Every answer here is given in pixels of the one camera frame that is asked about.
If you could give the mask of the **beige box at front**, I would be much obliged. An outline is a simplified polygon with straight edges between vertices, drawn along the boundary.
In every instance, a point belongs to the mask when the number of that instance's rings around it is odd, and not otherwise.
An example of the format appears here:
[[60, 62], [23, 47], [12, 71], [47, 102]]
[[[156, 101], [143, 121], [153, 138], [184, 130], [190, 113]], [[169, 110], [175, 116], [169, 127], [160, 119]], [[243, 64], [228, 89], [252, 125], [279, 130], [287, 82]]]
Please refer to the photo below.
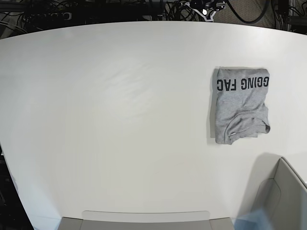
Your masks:
[[208, 211], [123, 213], [83, 211], [81, 218], [63, 217], [59, 230], [233, 230], [230, 218], [210, 219]]

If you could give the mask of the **blue translucent bag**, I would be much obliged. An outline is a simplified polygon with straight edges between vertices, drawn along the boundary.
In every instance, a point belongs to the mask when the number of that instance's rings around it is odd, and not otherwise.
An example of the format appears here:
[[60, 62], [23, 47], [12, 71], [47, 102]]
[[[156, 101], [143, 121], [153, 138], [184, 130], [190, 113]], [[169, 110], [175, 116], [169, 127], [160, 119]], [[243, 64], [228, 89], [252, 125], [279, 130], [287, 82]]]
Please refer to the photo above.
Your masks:
[[256, 209], [234, 220], [235, 230], [272, 230], [272, 225], [264, 209]]

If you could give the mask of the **beige box at right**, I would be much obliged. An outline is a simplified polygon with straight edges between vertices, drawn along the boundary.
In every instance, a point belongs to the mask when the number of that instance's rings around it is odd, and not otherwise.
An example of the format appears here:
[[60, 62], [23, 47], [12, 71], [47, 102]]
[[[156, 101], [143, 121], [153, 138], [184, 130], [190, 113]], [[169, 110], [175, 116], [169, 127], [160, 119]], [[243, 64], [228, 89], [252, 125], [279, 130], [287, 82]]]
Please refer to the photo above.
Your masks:
[[261, 183], [251, 213], [257, 230], [305, 230], [307, 184], [280, 158], [274, 176]]

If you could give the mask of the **grey T-shirt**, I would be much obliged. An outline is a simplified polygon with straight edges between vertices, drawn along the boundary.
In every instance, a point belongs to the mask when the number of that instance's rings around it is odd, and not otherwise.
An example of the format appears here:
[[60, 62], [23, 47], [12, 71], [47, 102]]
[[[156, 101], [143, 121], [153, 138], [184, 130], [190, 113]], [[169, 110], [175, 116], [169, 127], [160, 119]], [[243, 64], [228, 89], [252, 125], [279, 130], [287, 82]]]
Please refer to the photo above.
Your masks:
[[240, 138], [269, 133], [265, 105], [269, 80], [267, 69], [218, 69], [213, 79], [217, 144], [231, 145]]

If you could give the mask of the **beige box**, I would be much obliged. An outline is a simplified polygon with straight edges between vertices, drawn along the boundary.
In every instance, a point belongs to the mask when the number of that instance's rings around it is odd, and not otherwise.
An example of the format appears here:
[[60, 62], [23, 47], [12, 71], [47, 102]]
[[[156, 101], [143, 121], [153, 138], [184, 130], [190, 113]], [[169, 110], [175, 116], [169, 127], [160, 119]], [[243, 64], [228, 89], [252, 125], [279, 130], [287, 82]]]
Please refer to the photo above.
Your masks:
[[305, 230], [307, 184], [280, 158], [274, 176], [261, 183], [251, 213], [257, 230]]
[[233, 230], [230, 218], [210, 219], [208, 211], [123, 213], [83, 211], [81, 218], [63, 217], [59, 230]]

